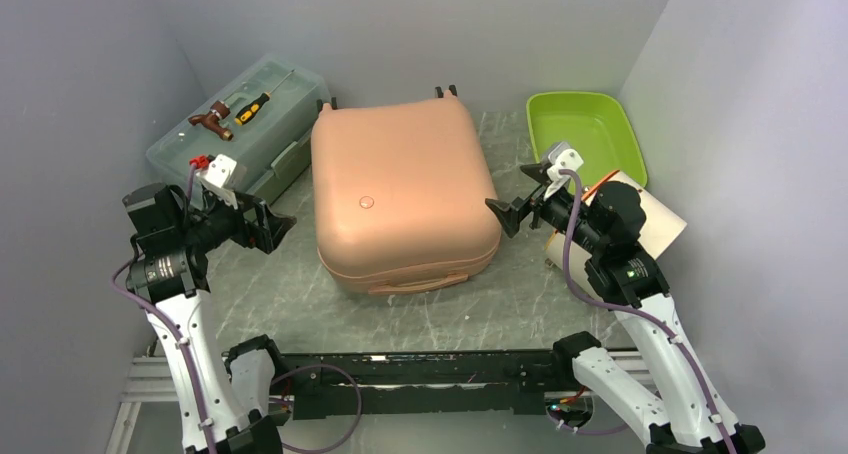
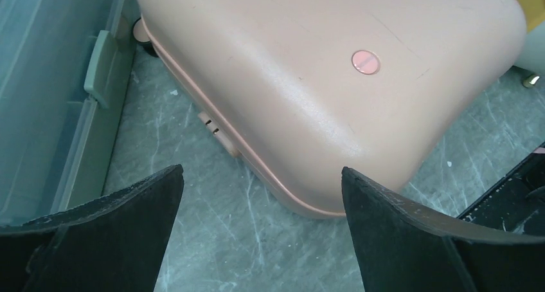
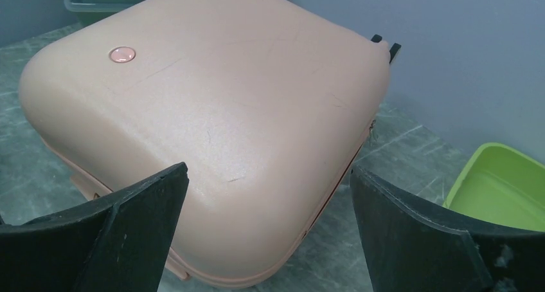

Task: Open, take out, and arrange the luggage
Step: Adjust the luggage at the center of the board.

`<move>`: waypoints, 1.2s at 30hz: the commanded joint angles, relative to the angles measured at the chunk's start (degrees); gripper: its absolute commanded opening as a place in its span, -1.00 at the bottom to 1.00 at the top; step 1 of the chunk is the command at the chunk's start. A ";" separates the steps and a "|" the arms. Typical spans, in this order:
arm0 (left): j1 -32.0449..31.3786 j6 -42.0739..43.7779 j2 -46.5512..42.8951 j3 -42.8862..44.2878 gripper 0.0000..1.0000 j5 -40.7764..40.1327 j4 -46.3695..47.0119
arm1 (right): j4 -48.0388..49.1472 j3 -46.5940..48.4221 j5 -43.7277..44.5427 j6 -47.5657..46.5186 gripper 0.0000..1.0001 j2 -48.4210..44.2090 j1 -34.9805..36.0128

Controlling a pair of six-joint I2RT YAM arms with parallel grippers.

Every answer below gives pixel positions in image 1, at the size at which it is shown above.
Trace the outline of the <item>pink hard-shell suitcase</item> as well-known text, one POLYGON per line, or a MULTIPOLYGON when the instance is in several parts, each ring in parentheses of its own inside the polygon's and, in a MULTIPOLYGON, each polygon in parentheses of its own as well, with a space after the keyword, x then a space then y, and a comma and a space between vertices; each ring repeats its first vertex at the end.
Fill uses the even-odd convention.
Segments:
POLYGON ((317 252, 343 289, 369 295, 466 282, 495 256, 496 195, 454 87, 418 102, 319 105, 311 135, 317 252))

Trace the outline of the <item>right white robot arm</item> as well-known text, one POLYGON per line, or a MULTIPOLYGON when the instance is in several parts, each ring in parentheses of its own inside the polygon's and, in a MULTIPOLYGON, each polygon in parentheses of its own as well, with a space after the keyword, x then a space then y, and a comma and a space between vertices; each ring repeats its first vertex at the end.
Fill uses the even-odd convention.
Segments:
POLYGON ((582 332, 554 344, 551 375, 557 385, 579 385, 598 395, 640 439, 647 453, 760 453, 764 435, 742 423, 708 379, 684 332, 670 287, 640 242, 649 219, 642 192, 616 180, 597 185, 591 202, 580 197, 573 169, 549 162, 525 164, 537 182, 527 197, 487 207, 508 237, 524 219, 545 222, 564 236, 562 271, 572 295, 611 311, 652 376, 649 390, 619 370, 599 340, 582 332), (576 183, 569 193, 564 184, 576 183))

